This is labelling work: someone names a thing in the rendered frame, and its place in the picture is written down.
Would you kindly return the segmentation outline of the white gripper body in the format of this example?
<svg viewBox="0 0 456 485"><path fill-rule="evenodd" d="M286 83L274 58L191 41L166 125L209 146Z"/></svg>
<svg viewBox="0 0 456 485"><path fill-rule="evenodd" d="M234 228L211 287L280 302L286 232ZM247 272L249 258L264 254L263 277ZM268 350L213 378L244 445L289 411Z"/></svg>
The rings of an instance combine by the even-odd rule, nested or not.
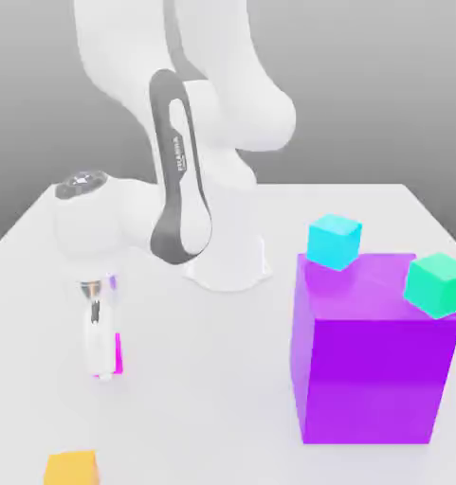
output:
<svg viewBox="0 0 456 485"><path fill-rule="evenodd" d="M91 302L82 328L88 373L103 381L110 380L116 369L116 337L110 306Z"/></svg>

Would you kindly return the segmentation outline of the small magenta cube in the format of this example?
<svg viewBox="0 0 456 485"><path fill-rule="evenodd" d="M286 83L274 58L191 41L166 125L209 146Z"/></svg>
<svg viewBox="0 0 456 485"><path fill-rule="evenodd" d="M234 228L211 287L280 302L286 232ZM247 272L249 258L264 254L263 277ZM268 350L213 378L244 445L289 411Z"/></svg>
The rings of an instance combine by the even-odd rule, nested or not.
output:
<svg viewBox="0 0 456 485"><path fill-rule="evenodd" d="M122 358L122 346L121 346L121 338L120 333L115 333L115 359L114 359L114 368L111 371L104 371L100 374L95 374L94 377L96 379L109 379L113 375L122 375L123 374L123 358Z"/></svg>

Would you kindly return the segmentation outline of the small orange cube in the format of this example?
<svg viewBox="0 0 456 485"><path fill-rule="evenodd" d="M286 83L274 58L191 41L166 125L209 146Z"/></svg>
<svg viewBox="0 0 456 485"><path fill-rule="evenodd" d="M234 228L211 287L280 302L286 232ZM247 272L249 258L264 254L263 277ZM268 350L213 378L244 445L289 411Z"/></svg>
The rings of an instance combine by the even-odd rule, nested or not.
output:
<svg viewBox="0 0 456 485"><path fill-rule="evenodd" d="M50 455L44 485L100 485L96 453L78 451Z"/></svg>

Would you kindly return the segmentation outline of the small cyan cube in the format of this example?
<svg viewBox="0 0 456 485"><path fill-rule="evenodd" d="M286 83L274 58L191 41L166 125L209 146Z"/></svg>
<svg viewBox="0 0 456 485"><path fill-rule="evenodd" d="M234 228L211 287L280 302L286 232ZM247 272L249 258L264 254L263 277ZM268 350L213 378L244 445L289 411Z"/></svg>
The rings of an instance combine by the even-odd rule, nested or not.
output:
<svg viewBox="0 0 456 485"><path fill-rule="evenodd" d="M358 257L362 223L326 214L309 225L306 258L342 271Z"/></svg>

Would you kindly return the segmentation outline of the small green cube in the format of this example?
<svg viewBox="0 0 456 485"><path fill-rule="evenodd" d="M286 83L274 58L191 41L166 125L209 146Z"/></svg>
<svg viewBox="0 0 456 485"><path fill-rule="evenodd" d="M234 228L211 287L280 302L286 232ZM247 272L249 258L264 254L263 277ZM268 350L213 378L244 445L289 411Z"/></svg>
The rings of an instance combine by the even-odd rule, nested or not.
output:
<svg viewBox="0 0 456 485"><path fill-rule="evenodd" d="M413 260L403 297L435 319L456 313L456 260L443 253Z"/></svg>

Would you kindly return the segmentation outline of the large purple box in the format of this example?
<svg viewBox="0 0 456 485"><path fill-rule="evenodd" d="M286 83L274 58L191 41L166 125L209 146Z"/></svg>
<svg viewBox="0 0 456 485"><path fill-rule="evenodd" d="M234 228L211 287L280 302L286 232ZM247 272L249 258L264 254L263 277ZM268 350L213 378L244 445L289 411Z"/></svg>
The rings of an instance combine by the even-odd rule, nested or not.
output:
<svg viewBox="0 0 456 485"><path fill-rule="evenodd" d="M426 444L456 346L456 314L403 298L410 253L342 271L297 257L290 374L305 444Z"/></svg>

